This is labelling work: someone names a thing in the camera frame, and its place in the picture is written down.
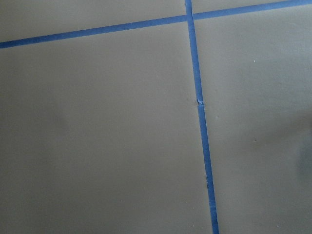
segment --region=floor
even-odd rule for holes
[[[311,11],[2,0],[0,233],[310,234]]]

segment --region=gray surface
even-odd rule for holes
[[[312,233],[312,6],[195,22],[220,233]]]
[[[211,233],[186,23],[0,50],[0,233]]]
[[[251,6],[282,0],[192,0],[193,13]]]
[[[0,41],[184,14],[184,0],[1,0]]]

